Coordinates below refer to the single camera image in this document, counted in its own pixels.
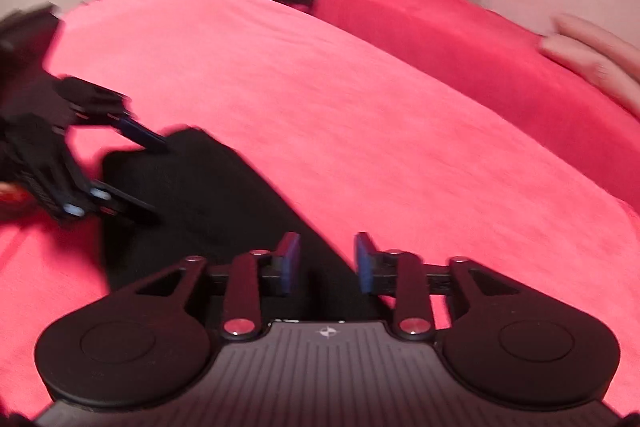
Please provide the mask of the black pants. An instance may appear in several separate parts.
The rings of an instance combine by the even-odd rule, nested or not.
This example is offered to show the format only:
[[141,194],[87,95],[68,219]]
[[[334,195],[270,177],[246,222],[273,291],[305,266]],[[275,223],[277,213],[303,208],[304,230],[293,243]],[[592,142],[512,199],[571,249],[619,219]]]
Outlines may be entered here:
[[262,299],[267,320],[378,321],[385,303],[360,291],[336,251],[232,148],[202,130],[168,135],[168,152],[115,150],[102,159],[103,181],[153,206],[155,215],[120,212],[102,220],[102,263],[118,291],[186,256],[213,265],[300,237],[299,280],[291,296]]

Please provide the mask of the pink blanket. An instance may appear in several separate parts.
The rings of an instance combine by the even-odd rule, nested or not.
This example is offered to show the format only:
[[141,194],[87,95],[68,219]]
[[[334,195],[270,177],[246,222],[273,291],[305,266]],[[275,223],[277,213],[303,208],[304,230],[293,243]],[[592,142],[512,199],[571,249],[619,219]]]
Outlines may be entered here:
[[[262,316],[262,335],[224,345],[184,392],[132,410],[81,407],[51,397],[35,347],[53,322],[114,293],[102,263],[102,220],[113,216],[56,219],[29,198],[1,203],[3,425],[638,424],[637,213],[512,124],[268,0],[98,0],[58,18],[50,74],[125,95],[166,142],[193,128],[232,148],[357,277],[360,232],[428,265],[469,258],[600,320],[620,364],[602,400],[518,409],[456,381],[431,343],[397,338],[394,298],[363,293],[390,315]],[[111,127],[70,127],[66,143],[103,183],[106,154],[145,150]]]

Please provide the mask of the red bed sheet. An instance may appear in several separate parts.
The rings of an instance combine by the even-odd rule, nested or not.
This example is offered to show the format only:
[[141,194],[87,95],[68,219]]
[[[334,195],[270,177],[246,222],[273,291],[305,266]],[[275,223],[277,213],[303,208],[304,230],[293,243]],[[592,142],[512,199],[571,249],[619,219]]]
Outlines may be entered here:
[[638,206],[638,119],[540,54],[540,36],[466,0],[316,0],[314,15],[491,109]]

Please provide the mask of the lower pink pillow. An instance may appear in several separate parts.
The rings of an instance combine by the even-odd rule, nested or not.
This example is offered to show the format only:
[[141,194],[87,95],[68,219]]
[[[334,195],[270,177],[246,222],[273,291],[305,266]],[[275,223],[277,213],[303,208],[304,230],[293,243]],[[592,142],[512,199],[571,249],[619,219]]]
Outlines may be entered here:
[[639,83],[609,58],[577,40],[561,35],[542,38],[538,50],[639,118]]

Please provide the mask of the pink pillow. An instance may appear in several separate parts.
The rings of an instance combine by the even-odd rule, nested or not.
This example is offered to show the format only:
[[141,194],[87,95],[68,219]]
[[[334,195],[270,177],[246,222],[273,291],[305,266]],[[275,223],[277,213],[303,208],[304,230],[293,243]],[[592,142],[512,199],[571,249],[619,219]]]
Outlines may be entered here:
[[552,17],[554,29],[565,37],[579,41],[598,51],[627,75],[639,80],[639,48],[583,18],[559,14]]
[[538,50],[639,118],[639,83],[609,58],[577,40],[561,35],[542,38]]

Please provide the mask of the upper pink pillow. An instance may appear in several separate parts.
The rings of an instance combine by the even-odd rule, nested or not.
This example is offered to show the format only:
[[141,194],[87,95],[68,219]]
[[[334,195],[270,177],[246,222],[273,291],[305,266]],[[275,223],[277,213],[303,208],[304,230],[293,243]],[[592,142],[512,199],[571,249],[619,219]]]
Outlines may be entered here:
[[598,51],[627,75],[639,80],[639,48],[583,18],[559,14],[552,17],[554,29],[565,37],[579,41]]

